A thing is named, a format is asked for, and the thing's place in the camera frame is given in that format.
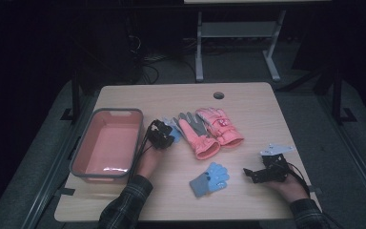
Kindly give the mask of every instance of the metal stand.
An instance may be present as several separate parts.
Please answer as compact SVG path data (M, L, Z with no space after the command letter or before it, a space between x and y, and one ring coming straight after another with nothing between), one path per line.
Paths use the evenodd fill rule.
M273 81L279 81L280 76L272 59L285 17L282 10L276 21L267 22L202 22L202 13L198 13L197 22L197 52L195 54L195 81L204 80L203 61L201 58L201 39L203 37L271 37L272 43L268 50L263 51L264 59L269 68Z

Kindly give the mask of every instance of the plastic tray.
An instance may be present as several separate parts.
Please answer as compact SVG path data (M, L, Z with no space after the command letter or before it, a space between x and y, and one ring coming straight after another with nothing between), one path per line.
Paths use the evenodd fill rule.
M70 170L87 182L127 182L140 137L138 109L99 109L90 118Z

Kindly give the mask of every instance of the pink glove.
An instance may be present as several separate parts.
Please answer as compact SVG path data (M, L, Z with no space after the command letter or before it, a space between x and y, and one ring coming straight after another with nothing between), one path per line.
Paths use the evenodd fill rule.
M195 111L207 126L207 130L216 137L219 143L227 148L238 146L243 136L236 130L230 119L221 109L201 108Z
M175 118L173 120L178 123L182 135L192 146L197 159L207 159L218 153L219 142L208 137L207 130L198 115L180 113L179 117L178 121Z

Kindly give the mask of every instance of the sleeve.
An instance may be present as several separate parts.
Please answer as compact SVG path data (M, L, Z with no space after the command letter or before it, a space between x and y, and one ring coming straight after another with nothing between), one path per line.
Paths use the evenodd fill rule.
M152 190L153 186L146 178L134 176L120 196L103 210L97 228L134 228Z
M299 199L290 204L295 218L296 228L300 229L329 229L330 226L320 212L314 200Z

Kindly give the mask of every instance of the blue glove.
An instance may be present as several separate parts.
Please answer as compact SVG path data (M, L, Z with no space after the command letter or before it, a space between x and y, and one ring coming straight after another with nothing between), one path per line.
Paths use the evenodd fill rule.
M169 135L174 136L174 143L179 142L180 137L182 136L180 128L178 127L178 125L174 122L173 119L168 119L166 117L163 117L163 122L165 123L165 125L172 127L172 131Z
M207 193L212 193L228 186L226 180L228 175L227 168L215 162L211 163L206 172L190 181L194 194L197 198L201 198Z

